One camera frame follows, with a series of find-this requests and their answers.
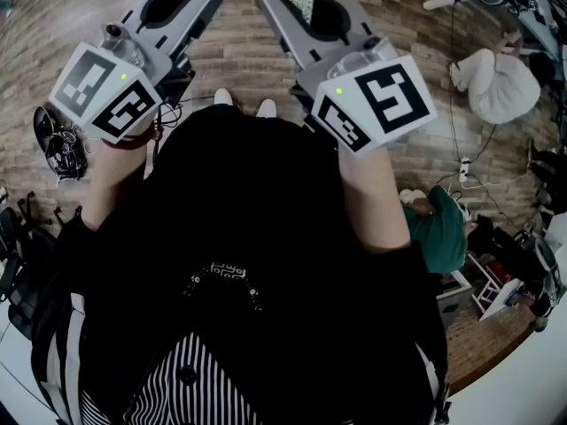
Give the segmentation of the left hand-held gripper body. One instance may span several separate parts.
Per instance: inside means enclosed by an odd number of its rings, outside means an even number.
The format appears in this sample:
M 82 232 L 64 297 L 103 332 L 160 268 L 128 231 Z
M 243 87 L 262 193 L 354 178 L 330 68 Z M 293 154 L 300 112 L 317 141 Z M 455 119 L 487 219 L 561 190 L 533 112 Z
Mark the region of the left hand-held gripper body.
M 162 104 L 177 105 L 192 80 L 184 56 L 189 27 L 111 22 L 99 45 L 78 45 L 50 93 L 50 103 L 95 137 L 119 143 Z

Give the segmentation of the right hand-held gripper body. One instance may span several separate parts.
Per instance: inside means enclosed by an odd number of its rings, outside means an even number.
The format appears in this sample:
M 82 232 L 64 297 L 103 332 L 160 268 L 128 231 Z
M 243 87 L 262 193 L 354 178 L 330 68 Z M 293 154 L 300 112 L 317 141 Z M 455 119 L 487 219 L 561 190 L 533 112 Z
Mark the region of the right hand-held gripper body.
M 290 47 L 307 128 L 349 152 L 371 152 L 437 118 L 416 62 L 390 41 L 358 36 Z

